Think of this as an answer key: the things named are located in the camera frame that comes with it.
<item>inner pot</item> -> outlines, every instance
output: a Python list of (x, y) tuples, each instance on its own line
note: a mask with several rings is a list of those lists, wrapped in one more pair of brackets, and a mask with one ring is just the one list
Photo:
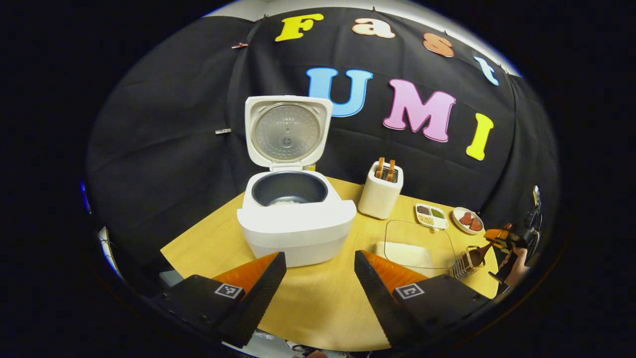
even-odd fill
[(320, 203), (327, 198), (327, 185), (311, 174), (279, 171), (257, 180), (252, 197), (262, 206)]

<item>table surface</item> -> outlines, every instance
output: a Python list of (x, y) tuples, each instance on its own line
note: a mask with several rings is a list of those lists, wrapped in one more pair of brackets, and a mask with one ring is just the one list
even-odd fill
[[(334, 178), (328, 180), (343, 200), (351, 199), (357, 205), (362, 185)], [(197, 274), (211, 278), (255, 260), (237, 220), (236, 211), (242, 206), (243, 196), (244, 193), (227, 202), (162, 248), (162, 254), (181, 276)], [(354, 252), (374, 252), (374, 245), (384, 240), (390, 220), (415, 223), (417, 203), (444, 211), (449, 218), (448, 229), (444, 231), (456, 254), (469, 245), (483, 247), (488, 243), (483, 231), (477, 235), (462, 232), (450, 219), (452, 207), (400, 196), (391, 217), (386, 220), (358, 212), (342, 251), (334, 259), (287, 268), (258, 328), (295, 343), (326, 350), (352, 352), (389, 348), (354, 272)], [(497, 282), (488, 271), (497, 272), (494, 250), (488, 251), (485, 261), (484, 267), (462, 282), (493, 298)]]

